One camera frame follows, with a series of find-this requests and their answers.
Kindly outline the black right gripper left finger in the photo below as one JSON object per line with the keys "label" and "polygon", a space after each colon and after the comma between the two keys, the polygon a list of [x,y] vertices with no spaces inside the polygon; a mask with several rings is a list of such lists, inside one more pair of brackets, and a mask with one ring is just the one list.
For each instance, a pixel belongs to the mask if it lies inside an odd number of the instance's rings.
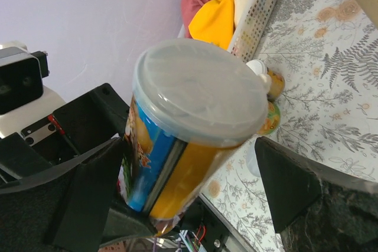
{"label": "black right gripper left finger", "polygon": [[123,156],[112,139],[1,186],[1,251],[97,251]]}

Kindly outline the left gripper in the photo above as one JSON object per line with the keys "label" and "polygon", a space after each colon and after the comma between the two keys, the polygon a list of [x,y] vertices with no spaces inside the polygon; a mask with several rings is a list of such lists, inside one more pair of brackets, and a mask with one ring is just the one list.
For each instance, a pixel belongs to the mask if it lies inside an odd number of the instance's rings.
{"label": "left gripper", "polygon": [[[122,159],[129,157],[131,149],[122,140],[128,112],[111,85],[102,84],[20,133],[2,138],[1,186],[70,161],[112,139],[121,139]],[[121,200],[116,183],[100,246],[155,232],[148,217]]]}

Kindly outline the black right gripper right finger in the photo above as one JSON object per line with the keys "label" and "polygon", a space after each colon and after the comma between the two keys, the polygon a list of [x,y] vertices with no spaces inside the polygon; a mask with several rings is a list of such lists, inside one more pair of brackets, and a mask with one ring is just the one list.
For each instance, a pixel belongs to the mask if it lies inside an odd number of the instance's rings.
{"label": "black right gripper right finger", "polygon": [[377,183],[268,139],[255,152],[274,230],[285,251],[377,251]]}

